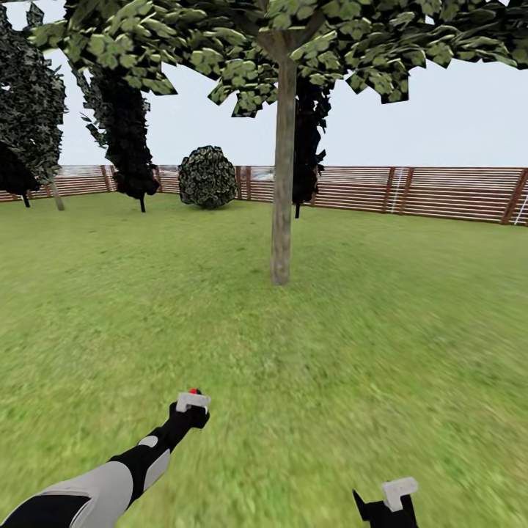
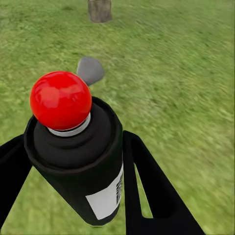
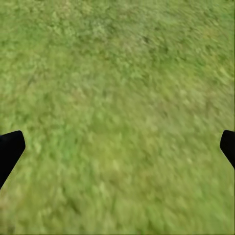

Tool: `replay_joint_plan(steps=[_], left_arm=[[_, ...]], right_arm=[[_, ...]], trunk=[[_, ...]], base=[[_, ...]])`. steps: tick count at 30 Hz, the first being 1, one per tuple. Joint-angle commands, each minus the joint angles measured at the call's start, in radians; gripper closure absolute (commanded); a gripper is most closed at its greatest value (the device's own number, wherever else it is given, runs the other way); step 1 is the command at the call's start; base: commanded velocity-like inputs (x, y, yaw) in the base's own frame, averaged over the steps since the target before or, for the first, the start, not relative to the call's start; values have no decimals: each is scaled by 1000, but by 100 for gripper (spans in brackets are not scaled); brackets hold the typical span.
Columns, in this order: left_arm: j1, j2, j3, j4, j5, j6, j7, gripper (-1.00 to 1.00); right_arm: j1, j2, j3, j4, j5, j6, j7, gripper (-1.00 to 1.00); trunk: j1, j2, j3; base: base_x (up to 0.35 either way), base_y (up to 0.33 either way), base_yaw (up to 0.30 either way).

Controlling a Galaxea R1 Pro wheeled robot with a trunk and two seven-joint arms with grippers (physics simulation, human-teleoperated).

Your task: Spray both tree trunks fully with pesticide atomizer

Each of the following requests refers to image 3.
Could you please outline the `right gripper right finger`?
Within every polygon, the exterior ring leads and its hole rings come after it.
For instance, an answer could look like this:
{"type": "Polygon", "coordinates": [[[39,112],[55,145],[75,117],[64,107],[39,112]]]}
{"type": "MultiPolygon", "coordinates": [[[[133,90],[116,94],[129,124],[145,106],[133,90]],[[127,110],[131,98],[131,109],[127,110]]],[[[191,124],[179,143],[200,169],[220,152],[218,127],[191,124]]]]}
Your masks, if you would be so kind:
{"type": "Polygon", "coordinates": [[[220,149],[235,168],[235,132],[229,130],[223,132],[220,149]]]}

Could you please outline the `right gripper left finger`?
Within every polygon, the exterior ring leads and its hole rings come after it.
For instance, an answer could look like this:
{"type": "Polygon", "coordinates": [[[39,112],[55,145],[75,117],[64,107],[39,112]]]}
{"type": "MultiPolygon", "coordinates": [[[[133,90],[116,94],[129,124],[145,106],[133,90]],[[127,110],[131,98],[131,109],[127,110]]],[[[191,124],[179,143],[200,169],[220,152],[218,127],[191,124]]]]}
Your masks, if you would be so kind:
{"type": "Polygon", "coordinates": [[[21,130],[0,136],[0,188],[25,150],[21,130]]]}

